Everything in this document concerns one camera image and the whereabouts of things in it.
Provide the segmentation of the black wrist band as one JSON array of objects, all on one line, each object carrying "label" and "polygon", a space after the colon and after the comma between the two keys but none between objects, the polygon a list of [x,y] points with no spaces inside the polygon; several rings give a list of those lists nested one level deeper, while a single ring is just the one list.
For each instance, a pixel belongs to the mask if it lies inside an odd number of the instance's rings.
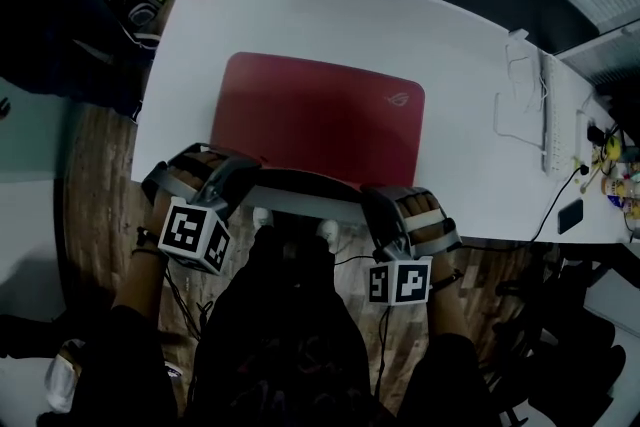
[{"label": "black wrist band", "polygon": [[461,272],[459,269],[454,269],[452,274],[449,275],[448,277],[438,280],[436,282],[433,282],[430,286],[430,290],[433,293],[436,293],[440,290],[446,289],[447,287],[449,287],[450,285],[452,285],[453,283],[461,279],[463,276],[464,276],[463,272]]},{"label": "black wrist band", "polygon": [[159,237],[150,230],[139,226],[137,228],[137,239],[131,254],[148,254],[157,257],[163,262],[167,262],[167,255],[159,249]]}]

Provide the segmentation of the black office chair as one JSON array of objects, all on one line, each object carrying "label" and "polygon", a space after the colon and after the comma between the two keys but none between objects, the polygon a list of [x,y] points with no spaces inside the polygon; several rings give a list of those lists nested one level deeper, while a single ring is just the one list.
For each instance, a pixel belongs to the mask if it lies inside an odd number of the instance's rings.
[{"label": "black office chair", "polygon": [[555,427],[594,427],[612,404],[626,352],[614,342],[613,323],[584,306],[588,289],[608,272],[640,289],[640,259],[622,244],[562,244],[557,262],[535,256],[521,279],[497,286],[497,295],[524,304],[495,326],[489,366],[493,405],[510,427],[523,427],[515,414],[523,402]]}]

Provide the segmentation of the person's right hand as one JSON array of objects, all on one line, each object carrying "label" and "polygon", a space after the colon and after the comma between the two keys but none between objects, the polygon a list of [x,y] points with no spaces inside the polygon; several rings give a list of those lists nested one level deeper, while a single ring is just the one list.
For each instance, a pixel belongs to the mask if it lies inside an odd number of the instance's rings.
[{"label": "person's right hand", "polygon": [[[440,208],[438,200],[430,193],[407,196],[404,199],[399,200],[397,202],[397,206],[405,218],[414,217],[424,212],[438,211]],[[413,230],[409,233],[409,236],[412,244],[417,245],[419,243],[437,239],[443,234],[444,228],[442,223],[439,222],[434,225]]]}]

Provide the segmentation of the person's left forearm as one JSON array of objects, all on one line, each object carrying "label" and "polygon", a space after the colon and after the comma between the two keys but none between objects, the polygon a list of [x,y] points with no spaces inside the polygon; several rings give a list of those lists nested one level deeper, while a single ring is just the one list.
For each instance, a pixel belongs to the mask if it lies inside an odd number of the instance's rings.
[{"label": "person's left forearm", "polygon": [[[169,206],[170,196],[166,192],[158,192],[151,215],[143,227],[160,237]],[[113,308],[132,309],[156,327],[166,268],[167,262],[153,255],[131,254],[127,273],[118,288]]]}]

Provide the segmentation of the person's left hand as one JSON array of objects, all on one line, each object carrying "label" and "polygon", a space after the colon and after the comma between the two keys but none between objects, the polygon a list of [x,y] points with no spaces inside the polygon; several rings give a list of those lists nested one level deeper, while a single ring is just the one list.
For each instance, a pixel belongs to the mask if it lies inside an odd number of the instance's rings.
[{"label": "person's left hand", "polygon": [[225,158],[215,152],[182,153],[169,161],[169,166],[188,172],[194,178],[206,182]]}]

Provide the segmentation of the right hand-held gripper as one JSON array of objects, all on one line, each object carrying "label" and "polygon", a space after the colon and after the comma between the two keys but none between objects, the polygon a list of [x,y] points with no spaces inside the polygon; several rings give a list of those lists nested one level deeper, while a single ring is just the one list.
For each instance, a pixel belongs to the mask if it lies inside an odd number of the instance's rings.
[{"label": "right hand-held gripper", "polygon": [[[439,208],[405,218],[397,202],[426,194],[423,188],[362,187],[361,207],[374,241],[375,264],[368,268],[368,301],[404,306],[429,300],[433,257],[462,246],[455,221]],[[413,245],[409,233],[441,222],[444,234]]]}]

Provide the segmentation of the black monitor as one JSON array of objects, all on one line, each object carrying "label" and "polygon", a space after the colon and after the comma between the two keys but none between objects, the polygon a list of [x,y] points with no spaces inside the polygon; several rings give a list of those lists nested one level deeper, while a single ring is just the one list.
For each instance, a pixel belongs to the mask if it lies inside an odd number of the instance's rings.
[{"label": "black monitor", "polygon": [[601,84],[596,91],[608,103],[609,115],[640,147],[640,78]]}]

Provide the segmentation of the person's black clothing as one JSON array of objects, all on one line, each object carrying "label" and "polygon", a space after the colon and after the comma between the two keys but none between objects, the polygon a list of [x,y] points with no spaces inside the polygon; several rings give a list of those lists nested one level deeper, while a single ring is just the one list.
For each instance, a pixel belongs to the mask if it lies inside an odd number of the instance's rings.
[{"label": "person's black clothing", "polygon": [[214,308],[197,347],[193,395],[177,409],[157,326],[113,308],[85,345],[71,411],[37,427],[501,427],[470,338],[429,338],[397,413],[371,391],[363,337],[318,237],[293,261],[272,227]]}]

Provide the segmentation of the group of small toy figures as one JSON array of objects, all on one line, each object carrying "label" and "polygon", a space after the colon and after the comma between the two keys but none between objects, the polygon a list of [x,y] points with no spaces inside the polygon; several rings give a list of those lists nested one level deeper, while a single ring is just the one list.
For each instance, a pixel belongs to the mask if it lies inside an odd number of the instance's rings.
[{"label": "group of small toy figures", "polygon": [[592,152],[600,191],[626,221],[640,226],[640,147],[627,145],[618,135],[606,135],[603,142]]}]

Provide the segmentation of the person's right forearm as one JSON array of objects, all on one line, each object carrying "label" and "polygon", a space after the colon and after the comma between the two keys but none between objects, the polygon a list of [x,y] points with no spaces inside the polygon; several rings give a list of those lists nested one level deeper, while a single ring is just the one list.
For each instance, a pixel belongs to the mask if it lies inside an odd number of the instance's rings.
[{"label": "person's right forearm", "polygon": [[[453,270],[446,256],[436,256],[432,261],[432,281],[448,277]],[[468,325],[454,283],[436,293],[429,292],[427,318],[430,339],[446,334],[469,337]]]}]

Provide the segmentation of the red mouse pad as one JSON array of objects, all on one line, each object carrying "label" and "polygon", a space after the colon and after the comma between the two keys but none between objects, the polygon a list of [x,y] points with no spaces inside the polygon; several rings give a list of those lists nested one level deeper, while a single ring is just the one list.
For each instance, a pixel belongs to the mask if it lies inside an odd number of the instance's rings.
[{"label": "red mouse pad", "polygon": [[408,187],[416,174],[425,92],[364,69],[249,52],[226,65],[212,145],[349,186]]}]

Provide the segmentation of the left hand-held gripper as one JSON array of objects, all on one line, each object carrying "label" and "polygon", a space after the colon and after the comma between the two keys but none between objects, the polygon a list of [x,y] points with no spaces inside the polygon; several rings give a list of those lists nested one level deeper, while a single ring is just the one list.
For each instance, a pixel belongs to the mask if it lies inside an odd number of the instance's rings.
[{"label": "left hand-held gripper", "polygon": [[[174,157],[206,151],[213,148],[196,143]],[[260,164],[247,157],[227,157],[215,168],[205,164],[201,181],[170,167],[170,160],[156,164],[141,184],[151,204],[160,191],[170,196],[159,249],[185,267],[219,274],[231,247],[227,220],[254,187]]]}]

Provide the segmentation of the black phone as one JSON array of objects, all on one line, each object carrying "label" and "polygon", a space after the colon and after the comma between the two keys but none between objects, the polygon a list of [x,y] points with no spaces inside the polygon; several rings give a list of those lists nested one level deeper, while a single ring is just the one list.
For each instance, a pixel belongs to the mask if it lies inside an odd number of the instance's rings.
[{"label": "black phone", "polygon": [[578,198],[561,208],[557,215],[557,233],[562,235],[582,222],[584,202]]}]

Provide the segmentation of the white keyboard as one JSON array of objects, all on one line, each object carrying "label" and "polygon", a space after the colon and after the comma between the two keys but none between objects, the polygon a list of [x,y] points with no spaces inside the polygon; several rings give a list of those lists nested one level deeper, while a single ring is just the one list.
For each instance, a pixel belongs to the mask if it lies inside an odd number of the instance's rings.
[{"label": "white keyboard", "polygon": [[568,176],[579,161],[578,89],[572,71],[555,57],[541,59],[544,98],[543,168],[552,179]]}]

